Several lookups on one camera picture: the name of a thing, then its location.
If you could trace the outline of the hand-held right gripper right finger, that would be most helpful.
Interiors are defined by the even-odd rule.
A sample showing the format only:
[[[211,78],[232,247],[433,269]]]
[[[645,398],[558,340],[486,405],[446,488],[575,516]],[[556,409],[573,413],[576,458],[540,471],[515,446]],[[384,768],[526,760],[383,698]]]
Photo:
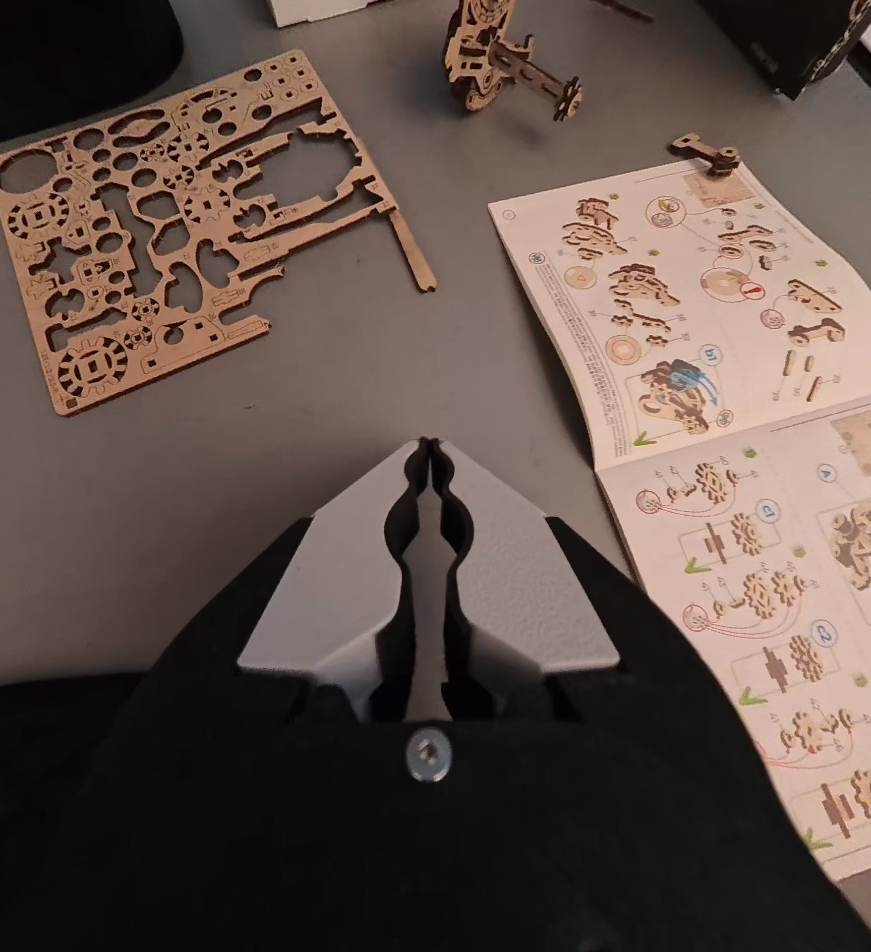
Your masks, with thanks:
[[[425,446],[453,551],[441,685],[452,720],[492,720],[524,688],[616,668],[619,652],[546,513],[452,443]]]

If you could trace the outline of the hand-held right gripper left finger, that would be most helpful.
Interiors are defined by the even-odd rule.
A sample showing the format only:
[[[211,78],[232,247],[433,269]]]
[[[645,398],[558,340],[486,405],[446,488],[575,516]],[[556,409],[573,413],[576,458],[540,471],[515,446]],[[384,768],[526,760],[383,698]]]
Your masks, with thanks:
[[[400,447],[310,518],[238,659],[242,671],[341,688],[359,720],[401,721],[416,660],[405,552],[431,442]]]

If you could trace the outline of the laser-cut wooden parts sheet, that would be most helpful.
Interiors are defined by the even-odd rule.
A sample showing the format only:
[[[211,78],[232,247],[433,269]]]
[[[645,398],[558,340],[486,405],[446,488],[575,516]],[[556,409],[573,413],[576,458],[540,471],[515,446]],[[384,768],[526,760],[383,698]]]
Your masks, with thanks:
[[[348,153],[331,196],[249,196],[299,142]],[[301,50],[0,154],[0,220],[55,412],[70,417],[267,335],[234,316],[299,249],[389,220],[437,281],[370,152]]]

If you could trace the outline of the small wooden model part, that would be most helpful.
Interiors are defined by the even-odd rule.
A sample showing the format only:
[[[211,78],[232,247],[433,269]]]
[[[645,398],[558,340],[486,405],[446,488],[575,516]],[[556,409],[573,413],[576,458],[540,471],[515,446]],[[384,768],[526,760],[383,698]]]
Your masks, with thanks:
[[[675,138],[668,149],[674,154],[706,162],[706,174],[710,177],[727,177],[737,170],[742,162],[739,150],[735,147],[713,147],[705,143],[696,132]]]

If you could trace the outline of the partly built wooden model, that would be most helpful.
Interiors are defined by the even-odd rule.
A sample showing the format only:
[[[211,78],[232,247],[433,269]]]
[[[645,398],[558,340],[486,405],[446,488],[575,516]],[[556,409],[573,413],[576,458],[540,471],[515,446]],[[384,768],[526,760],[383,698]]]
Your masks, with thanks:
[[[578,77],[563,81],[533,62],[534,37],[510,42],[507,30],[514,1],[460,1],[447,29],[443,50],[446,77],[464,108],[476,113],[507,84],[522,84],[553,104],[553,120],[565,121],[583,100]]]

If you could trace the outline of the black model kit box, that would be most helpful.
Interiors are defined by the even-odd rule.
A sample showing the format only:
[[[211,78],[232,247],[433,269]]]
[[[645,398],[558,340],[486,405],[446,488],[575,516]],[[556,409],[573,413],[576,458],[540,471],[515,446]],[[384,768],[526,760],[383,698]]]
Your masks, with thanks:
[[[793,100],[831,75],[871,24],[871,1],[700,1],[775,92]]]

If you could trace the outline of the open instruction booklet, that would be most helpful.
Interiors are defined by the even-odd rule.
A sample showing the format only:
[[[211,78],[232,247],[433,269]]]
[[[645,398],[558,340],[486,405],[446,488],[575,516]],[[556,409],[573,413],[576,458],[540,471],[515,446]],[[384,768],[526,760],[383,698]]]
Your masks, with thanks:
[[[834,882],[871,869],[871,291],[743,165],[489,204],[647,595]]]

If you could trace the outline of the plain white box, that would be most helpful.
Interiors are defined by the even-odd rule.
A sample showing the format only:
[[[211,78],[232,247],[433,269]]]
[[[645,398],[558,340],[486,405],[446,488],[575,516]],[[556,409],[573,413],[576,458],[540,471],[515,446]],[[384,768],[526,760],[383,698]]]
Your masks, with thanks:
[[[278,29],[315,23],[365,9],[374,1],[267,1]]]

